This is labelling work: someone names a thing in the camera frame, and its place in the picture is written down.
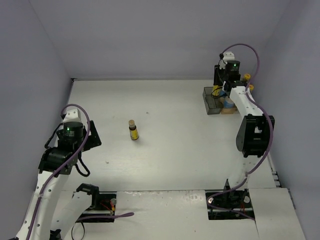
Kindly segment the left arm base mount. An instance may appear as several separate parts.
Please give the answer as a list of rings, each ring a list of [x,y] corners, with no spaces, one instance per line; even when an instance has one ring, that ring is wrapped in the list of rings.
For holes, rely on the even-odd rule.
[[[114,216],[117,204],[116,191],[100,191],[98,186],[82,183],[77,187],[74,194],[84,192],[90,196],[91,205],[80,215],[82,223],[113,223],[115,219],[104,218]]]

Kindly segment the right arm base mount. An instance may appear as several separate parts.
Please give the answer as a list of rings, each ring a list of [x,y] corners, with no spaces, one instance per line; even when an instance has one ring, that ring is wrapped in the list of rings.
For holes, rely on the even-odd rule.
[[[207,216],[210,221],[255,220],[248,189],[235,189],[226,180],[221,190],[205,191]]]

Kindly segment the red sauce bottle yellow cap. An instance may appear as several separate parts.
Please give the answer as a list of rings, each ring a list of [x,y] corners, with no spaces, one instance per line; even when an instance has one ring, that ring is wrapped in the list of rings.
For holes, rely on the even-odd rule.
[[[250,79],[251,79],[251,75],[249,73],[245,73],[243,75],[243,78],[242,78],[243,81],[248,82]]]

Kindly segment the white granule jar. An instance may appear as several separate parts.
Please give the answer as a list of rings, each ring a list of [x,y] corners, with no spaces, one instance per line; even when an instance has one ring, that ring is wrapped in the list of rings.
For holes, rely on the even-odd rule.
[[[221,91],[219,92],[219,97],[220,97],[220,98],[224,99],[226,96],[227,96],[227,93],[226,93],[224,90],[221,90]]]
[[[235,107],[235,103],[228,96],[226,96],[224,98],[223,108],[224,109],[232,109],[234,107]]]

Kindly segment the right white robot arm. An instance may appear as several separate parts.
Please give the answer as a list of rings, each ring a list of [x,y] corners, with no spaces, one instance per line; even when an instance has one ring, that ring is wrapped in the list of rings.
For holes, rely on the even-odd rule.
[[[219,60],[214,70],[214,84],[211,96],[223,99],[223,110],[236,108],[241,123],[236,134],[235,145],[242,154],[242,160],[226,183],[230,187],[221,193],[221,200],[227,206],[239,201],[238,189],[246,188],[253,174],[266,160],[273,141],[275,119],[259,106],[250,91],[250,81],[240,74],[240,62],[230,57]]]

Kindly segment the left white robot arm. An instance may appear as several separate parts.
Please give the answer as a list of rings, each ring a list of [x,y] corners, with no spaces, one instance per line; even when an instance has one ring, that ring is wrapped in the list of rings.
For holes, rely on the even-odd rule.
[[[17,240],[62,240],[85,209],[100,204],[99,188],[82,183],[75,200],[69,203],[58,219],[54,212],[62,188],[73,169],[88,177],[90,171],[82,159],[83,152],[99,147],[102,142],[93,120],[85,128],[80,121],[62,122],[53,132],[57,146],[45,146],[38,166],[37,184],[24,222],[15,236]]]

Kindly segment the yellow label bottle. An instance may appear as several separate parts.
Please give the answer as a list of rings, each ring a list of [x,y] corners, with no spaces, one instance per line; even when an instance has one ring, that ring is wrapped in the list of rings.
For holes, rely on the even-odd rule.
[[[138,133],[138,130],[137,130],[137,126],[136,126],[136,123],[133,119],[130,119],[128,121],[128,128],[129,128],[129,133],[130,133],[130,138],[132,140],[138,140],[139,139],[139,133]]]
[[[219,99],[220,98],[220,91],[222,90],[222,87],[221,86],[217,86],[215,85],[213,88],[212,88],[212,92],[211,92],[211,97],[213,99]]]

